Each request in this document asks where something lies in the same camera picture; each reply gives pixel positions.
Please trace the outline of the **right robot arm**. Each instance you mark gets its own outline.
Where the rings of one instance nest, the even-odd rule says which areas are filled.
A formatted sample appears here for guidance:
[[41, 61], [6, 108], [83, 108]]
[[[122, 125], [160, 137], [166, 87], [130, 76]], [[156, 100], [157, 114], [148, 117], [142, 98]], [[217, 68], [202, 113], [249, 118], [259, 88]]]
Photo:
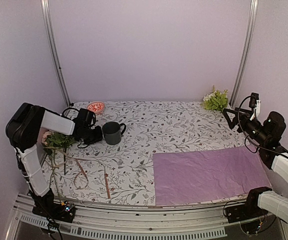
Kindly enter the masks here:
[[[254, 111], [240, 108], [223, 110], [230, 129], [238, 127], [239, 133], [254, 140], [263, 164], [288, 183], [288, 150], [280, 144], [286, 129], [284, 117], [272, 111], [268, 118], [260, 123], [252, 117], [253, 114]], [[242, 214], [246, 218], [253, 218], [266, 212], [273, 213], [288, 224], [288, 198], [266, 186], [250, 190]]]

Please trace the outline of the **lilac white flower bouquet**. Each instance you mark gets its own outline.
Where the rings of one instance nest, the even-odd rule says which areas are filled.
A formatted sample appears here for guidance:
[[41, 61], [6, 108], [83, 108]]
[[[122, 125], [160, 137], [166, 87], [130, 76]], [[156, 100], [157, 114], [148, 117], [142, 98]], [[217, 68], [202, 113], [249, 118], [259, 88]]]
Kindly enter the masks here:
[[[65, 151], [66, 153], [67, 153], [67, 150], [74, 143], [76, 143], [74, 137], [72, 137], [70, 135], [65, 135], [65, 134], [61, 134], [61, 133], [58, 133], [58, 132], [54, 132], [54, 131], [52, 131], [52, 133], [53, 133], [53, 136], [51, 138], [51, 141], [53, 142], [53, 144], [52, 144], [53, 147], [59, 148], [59, 149]], [[60, 163], [59, 166], [57, 166], [57, 164], [54, 163], [54, 167], [55, 167], [55, 169], [58, 169], [61, 166], [63, 166], [64, 172], [66, 172], [66, 157], [64, 157], [63, 154], [61, 154], [61, 155], [63, 157], [63, 163]]]

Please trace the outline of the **red patterned ceramic bowl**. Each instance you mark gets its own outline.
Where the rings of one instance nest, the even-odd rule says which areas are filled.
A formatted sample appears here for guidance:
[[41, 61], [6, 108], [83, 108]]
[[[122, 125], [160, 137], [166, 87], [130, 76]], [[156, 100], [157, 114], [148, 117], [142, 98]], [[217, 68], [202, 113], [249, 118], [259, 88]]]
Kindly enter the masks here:
[[99, 114], [104, 111], [105, 103], [101, 101], [94, 101], [87, 106], [87, 109], [95, 114]]

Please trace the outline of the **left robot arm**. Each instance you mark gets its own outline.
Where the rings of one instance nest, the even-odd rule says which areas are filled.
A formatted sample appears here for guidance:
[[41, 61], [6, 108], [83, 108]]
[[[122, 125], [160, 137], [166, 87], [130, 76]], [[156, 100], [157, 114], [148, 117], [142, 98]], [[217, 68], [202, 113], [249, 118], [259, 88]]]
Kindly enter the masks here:
[[69, 202], [55, 203], [52, 189], [47, 184], [37, 153], [41, 128], [82, 140], [86, 145], [103, 139], [101, 127], [96, 126], [94, 112], [81, 108], [74, 119], [55, 113], [42, 106], [23, 103], [6, 125], [5, 133], [14, 148], [18, 168], [29, 185], [35, 215], [72, 222], [76, 208]]

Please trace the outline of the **green white flower sprig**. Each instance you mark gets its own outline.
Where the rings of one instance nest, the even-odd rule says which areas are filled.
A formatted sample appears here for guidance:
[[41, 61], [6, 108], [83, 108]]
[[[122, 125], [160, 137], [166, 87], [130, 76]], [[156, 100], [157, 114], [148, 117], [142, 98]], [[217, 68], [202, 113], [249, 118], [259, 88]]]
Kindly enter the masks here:
[[205, 110], [222, 112], [228, 106], [228, 90], [220, 91], [213, 85], [211, 93], [203, 97], [201, 106]]

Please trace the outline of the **dark grey metal mug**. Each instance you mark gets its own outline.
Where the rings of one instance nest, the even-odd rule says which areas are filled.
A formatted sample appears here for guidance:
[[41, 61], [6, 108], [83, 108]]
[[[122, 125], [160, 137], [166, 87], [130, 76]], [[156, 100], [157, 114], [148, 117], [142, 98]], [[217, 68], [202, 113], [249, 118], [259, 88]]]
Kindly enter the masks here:
[[117, 122], [107, 122], [102, 126], [104, 139], [109, 145], [117, 145], [121, 142], [122, 135], [126, 131], [126, 124]]

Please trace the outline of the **purple pink wrapping paper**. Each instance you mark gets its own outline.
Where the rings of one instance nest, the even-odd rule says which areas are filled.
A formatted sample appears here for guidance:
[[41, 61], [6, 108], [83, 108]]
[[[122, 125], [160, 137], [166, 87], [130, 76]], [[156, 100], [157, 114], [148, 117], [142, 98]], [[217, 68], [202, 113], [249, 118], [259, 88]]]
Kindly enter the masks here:
[[153, 154], [155, 204], [174, 206], [228, 199], [271, 183], [246, 147]]

